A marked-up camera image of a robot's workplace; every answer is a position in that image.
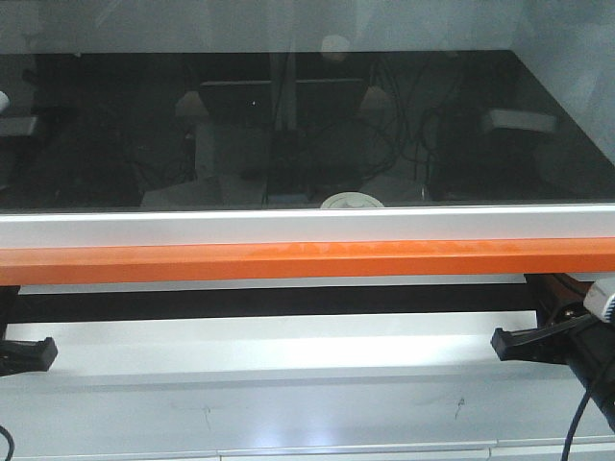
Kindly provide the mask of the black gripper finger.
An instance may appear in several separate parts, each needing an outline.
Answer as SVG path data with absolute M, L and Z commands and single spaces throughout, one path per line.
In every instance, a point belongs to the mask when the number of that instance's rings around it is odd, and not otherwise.
M 47 372 L 58 355 L 53 338 L 42 341 L 1 341 L 1 375 Z

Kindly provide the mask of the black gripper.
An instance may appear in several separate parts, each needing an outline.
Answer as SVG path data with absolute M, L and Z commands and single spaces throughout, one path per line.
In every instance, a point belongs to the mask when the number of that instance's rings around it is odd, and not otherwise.
M 589 314 L 515 331 L 496 328 L 490 344 L 501 361 L 565 361 L 614 430 L 614 326 Z

